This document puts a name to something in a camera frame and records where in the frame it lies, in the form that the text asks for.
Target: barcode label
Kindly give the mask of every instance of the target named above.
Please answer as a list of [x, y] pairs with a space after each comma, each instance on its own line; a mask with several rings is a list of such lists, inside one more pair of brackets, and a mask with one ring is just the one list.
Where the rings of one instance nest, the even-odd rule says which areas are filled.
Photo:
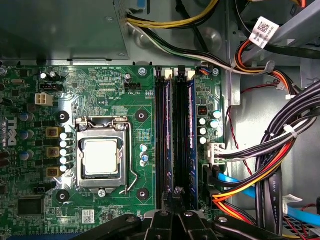
[[271, 38], [275, 35], [279, 25], [261, 16], [253, 28], [249, 40], [258, 47], [264, 49]]
[[95, 210], [82, 210], [82, 224], [95, 223]]

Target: gray metal panel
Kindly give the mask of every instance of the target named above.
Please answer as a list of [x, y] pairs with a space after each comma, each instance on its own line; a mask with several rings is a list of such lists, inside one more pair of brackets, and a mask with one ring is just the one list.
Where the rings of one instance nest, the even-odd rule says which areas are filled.
[[124, 1], [2, 0], [0, 58], [128, 59]]

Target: white connector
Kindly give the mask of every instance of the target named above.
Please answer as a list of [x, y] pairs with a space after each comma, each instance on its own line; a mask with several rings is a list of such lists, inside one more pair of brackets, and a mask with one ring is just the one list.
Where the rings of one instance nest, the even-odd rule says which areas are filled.
[[206, 159], [209, 163], [212, 164], [212, 166], [217, 165], [225, 165], [226, 163], [219, 163], [217, 161], [224, 160], [223, 158], [216, 157], [216, 153], [218, 152], [216, 150], [216, 147], [219, 147], [221, 149], [225, 149], [226, 145], [224, 143], [212, 143], [209, 142], [206, 146]]
[[34, 97], [35, 105], [53, 107], [54, 97], [46, 93], [36, 93]]

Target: electrolytic capacitor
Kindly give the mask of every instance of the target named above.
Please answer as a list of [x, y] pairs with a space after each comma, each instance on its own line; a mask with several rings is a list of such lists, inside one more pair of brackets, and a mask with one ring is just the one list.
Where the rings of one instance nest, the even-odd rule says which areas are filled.
[[66, 147], [70, 147], [74, 144], [74, 141], [71, 141], [71, 140], [67, 140], [67, 141], [61, 141], [60, 142], [60, 147], [61, 148], [66, 148]]
[[198, 119], [198, 125], [204, 126], [206, 125], [206, 123], [207, 123], [207, 120], [205, 118], [202, 117]]
[[75, 149], [72, 148], [72, 147], [61, 149], [61, 150], [60, 150], [60, 155], [61, 155], [62, 157], [64, 157], [64, 156], [66, 156], [66, 155], [68, 155], [68, 154], [72, 154], [72, 153], [74, 152], [74, 150], [75, 150]]
[[14, 102], [11, 99], [0, 97], [0, 105], [10, 107], [14, 104]]
[[0, 160], [0, 168], [6, 167], [10, 164], [9, 159], [5, 158], [5, 159], [1, 159]]
[[33, 159], [35, 156], [34, 151], [28, 150], [28, 151], [22, 151], [19, 155], [21, 161], [27, 161]]
[[61, 80], [61, 77], [55, 71], [51, 71], [49, 75], [53, 81], [59, 82]]
[[199, 135], [206, 135], [207, 134], [207, 129], [205, 127], [199, 127], [198, 128], [198, 134]]
[[214, 119], [219, 119], [219, 118], [221, 118], [222, 117], [222, 113], [221, 113], [221, 111], [213, 111], [212, 113], [211, 113], [211, 117], [212, 118], [214, 118]]
[[149, 155], [146, 152], [141, 152], [140, 153], [140, 158], [144, 161], [147, 162], [149, 160]]
[[10, 156], [10, 152], [8, 151], [2, 151], [0, 152], [0, 159], [6, 159]]
[[141, 144], [141, 145], [140, 145], [140, 151], [141, 151], [141, 152], [146, 152], [146, 151], [148, 151], [147, 145]]
[[35, 119], [35, 115], [29, 112], [23, 112], [20, 114], [19, 119], [21, 122], [32, 122]]
[[200, 143], [201, 145], [205, 145], [205, 144], [207, 143], [207, 139], [202, 136], [202, 137], [199, 138], [199, 143]]
[[28, 131], [22, 130], [19, 132], [19, 137], [21, 140], [32, 139], [34, 136], [35, 136], [35, 133], [31, 130], [28, 130]]
[[66, 164], [67, 162], [70, 162], [74, 159], [73, 156], [63, 156], [63, 157], [60, 157], [60, 163], [61, 164]]
[[72, 139], [73, 137], [74, 137], [74, 134], [72, 132], [63, 132], [60, 134], [61, 140]]
[[219, 122], [217, 120], [212, 120], [210, 123], [209, 123], [209, 126], [210, 128], [212, 129], [216, 129], [217, 127], [219, 127]]
[[62, 173], [65, 173], [67, 170], [70, 170], [73, 167], [74, 167], [74, 164], [72, 162], [68, 162], [68, 163], [60, 166], [60, 171]]

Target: red wire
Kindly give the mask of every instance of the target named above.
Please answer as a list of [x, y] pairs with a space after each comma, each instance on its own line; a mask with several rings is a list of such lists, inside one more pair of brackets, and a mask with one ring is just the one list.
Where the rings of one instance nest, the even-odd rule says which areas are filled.
[[[258, 86], [254, 86], [254, 87], [247, 88], [247, 89], [243, 90], [243, 91], [241, 92], [241, 94], [244, 94], [244, 93], [249, 92], [249, 91], [254, 90], [254, 89], [261, 89], [261, 88], [265, 88], [265, 87], [275, 87], [275, 86], [277, 86], [276, 83], [262, 84], [262, 85], [258, 85]], [[226, 111], [226, 115], [227, 115], [228, 118], [229, 118], [230, 131], [231, 131], [231, 136], [232, 136], [233, 141], [234, 141], [235, 148], [236, 148], [236, 149], [239, 149], [239, 144], [238, 144], [237, 139], [236, 139], [235, 129], [234, 129], [234, 126], [233, 126], [233, 123], [232, 123], [232, 119], [231, 119], [231, 114], [230, 114], [231, 108], [232, 108], [232, 106], [229, 106], [229, 108], [228, 108], [227, 111]], [[252, 174], [251, 169], [249, 168], [249, 165], [248, 165], [247, 161], [244, 160], [244, 161], [243, 161], [243, 164], [245, 165], [248, 173], [252, 176], [253, 174]]]

